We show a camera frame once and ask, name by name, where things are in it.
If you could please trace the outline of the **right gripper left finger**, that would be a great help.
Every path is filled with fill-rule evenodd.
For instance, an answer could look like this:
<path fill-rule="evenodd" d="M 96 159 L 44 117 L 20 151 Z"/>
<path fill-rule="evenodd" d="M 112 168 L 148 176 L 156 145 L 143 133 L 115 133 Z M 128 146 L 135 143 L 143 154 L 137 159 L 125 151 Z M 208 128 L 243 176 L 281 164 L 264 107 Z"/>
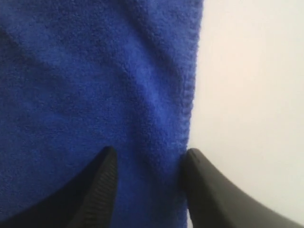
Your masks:
<path fill-rule="evenodd" d="M 67 185 L 1 222 L 2 228 L 108 228 L 118 185 L 117 153 L 100 153 Z"/>

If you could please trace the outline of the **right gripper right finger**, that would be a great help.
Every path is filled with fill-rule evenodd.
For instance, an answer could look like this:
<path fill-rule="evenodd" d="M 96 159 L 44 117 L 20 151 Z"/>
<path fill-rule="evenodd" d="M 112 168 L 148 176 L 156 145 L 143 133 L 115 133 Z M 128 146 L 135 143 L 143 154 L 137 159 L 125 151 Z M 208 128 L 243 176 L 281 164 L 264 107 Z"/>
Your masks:
<path fill-rule="evenodd" d="M 196 149 L 187 150 L 181 186 L 195 228 L 301 228 L 243 192 Z"/>

